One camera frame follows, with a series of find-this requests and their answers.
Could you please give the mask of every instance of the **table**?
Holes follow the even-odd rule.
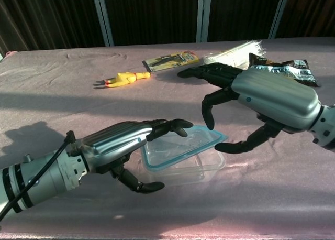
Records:
[[[190,50],[199,56],[244,41],[26,51],[0,62],[0,166],[57,149],[68,130],[82,138],[122,121],[183,118],[204,124],[203,97],[216,86],[180,79],[177,71],[117,89],[96,82],[117,72],[143,72],[142,60]],[[274,61],[307,59],[322,85],[323,104],[334,104],[335,38],[262,42]],[[236,102],[213,108],[215,129],[238,142],[262,123]],[[280,133],[252,152],[225,155],[211,182],[166,187],[142,195],[109,174],[1,223],[1,238],[334,238],[335,155],[312,135]],[[126,164],[136,172],[141,157]]]

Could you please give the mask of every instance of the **robotic arm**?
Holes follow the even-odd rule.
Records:
[[[214,129],[213,105],[231,100],[254,110],[257,118],[265,122],[246,141],[217,144],[218,151],[240,154],[275,138],[280,131],[308,131],[314,136],[313,143],[335,152],[335,106],[322,105],[309,86],[281,75],[254,68],[243,71],[221,63],[189,68],[178,76],[204,79],[221,88],[206,95],[202,102],[202,115],[209,129]]]
[[[23,163],[0,170],[0,220],[75,189],[88,173],[110,172],[134,192],[156,192],[163,183],[140,182],[124,164],[147,142],[168,132],[186,137],[184,128],[192,126],[182,119],[122,122],[84,137],[79,145],[69,131],[59,150],[37,159],[25,155]]]

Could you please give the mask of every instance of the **toy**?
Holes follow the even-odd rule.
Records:
[[[104,81],[107,87],[113,88],[123,86],[125,84],[132,84],[136,80],[147,79],[149,77],[150,77],[149,72],[143,72],[143,73],[123,72],[118,73],[116,78],[105,79]]]

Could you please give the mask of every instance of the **yellow rubber chicken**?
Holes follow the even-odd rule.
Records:
[[[132,84],[136,80],[147,79],[149,77],[150,77],[149,72],[143,72],[143,73],[123,72],[118,73],[116,78],[106,79],[105,85],[107,87],[119,87],[125,84]]]

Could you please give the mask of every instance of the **dark curtain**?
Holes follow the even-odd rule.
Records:
[[[287,0],[276,37],[335,37],[335,0]]]
[[[0,53],[104,46],[93,0],[0,0]]]
[[[279,0],[211,0],[208,41],[266,39]]]
[[[196,41],[198,0],[105,0],[118,45]]]

